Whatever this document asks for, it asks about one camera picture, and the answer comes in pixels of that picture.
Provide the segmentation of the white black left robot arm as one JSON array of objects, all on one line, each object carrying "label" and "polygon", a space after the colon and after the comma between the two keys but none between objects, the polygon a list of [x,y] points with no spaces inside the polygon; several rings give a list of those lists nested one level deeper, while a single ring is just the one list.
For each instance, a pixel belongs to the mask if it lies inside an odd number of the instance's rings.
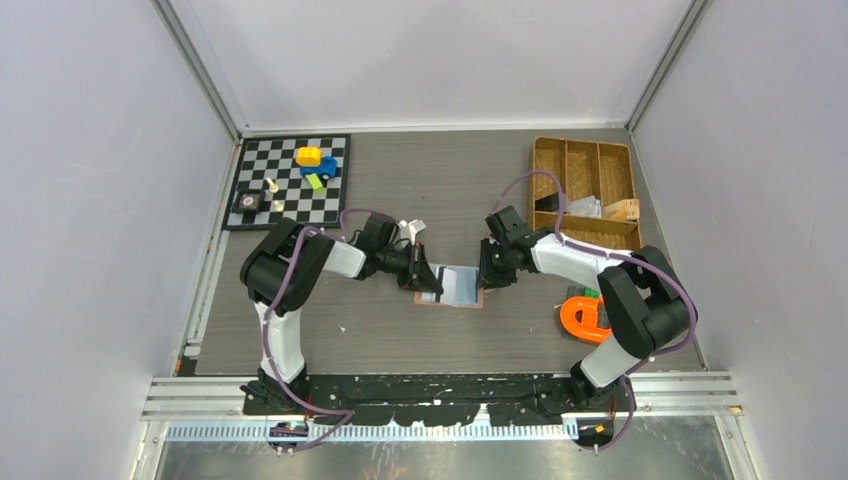
[{"label": "white black left robot arm", "polygon": [[357,281],[377,272],[407,291],[440,294],[443,287],[421,243],[402,240],[392,217],[371,212],[352,240],[285,218],[251,252],[240,270],[260,321],[262,359],[247,395],[284,414],[298,412],[308,394],[301,349],[302,309],[325,272]]}]

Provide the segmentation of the pink leather card holder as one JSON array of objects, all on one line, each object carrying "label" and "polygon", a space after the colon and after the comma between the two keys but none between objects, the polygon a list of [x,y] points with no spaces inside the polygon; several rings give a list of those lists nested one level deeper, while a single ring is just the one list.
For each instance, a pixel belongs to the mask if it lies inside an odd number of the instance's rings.
[{"label": "pink leather card holder", "polygon": [[477,286],[479,268],[435,264],[433,272],[443,288],[442,294],[416,292],[414,303],[424,306],[481,309],[484,290]]}]

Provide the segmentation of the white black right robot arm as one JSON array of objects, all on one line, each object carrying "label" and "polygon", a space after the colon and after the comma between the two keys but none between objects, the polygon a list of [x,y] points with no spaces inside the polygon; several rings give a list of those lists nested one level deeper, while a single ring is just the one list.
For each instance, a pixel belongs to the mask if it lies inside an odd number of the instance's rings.
[{"label": "white black right robot arm", "polygon": [[561,277],[601,295],[610,335],[570,370],[566,402],[596,410],[611,386],[654,355],[692,340],[697,310],[662,252],[615,250],[573,240],[552,228],[532,230],[511,207],[487,216],[478,285],[505,288],[520,271]]}]

